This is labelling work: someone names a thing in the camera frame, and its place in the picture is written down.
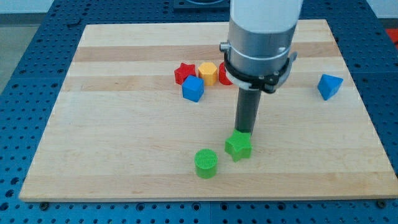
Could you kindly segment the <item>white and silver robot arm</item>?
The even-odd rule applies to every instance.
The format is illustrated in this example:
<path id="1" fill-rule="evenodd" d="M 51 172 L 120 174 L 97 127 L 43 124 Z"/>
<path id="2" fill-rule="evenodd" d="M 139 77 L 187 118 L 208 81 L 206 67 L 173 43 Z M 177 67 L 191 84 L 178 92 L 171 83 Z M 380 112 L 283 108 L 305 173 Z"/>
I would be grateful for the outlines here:
<path id="1" fill-rule="evenodd" d="M 243 90 L 274 93 L 289 77 L 302 0 L 231 0 L 228 39 L 220 43 L 228 79 Z"/>

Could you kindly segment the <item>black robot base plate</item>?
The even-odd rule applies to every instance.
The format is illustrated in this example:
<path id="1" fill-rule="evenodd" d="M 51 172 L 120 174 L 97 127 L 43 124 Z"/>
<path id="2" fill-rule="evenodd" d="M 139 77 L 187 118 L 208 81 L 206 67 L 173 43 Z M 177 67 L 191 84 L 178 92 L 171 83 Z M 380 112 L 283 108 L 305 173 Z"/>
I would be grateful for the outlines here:
<path id="1" fill-rule="evenodd" d="M 228 9 L 230 0 L 173 0 L 174 11 Z"/>

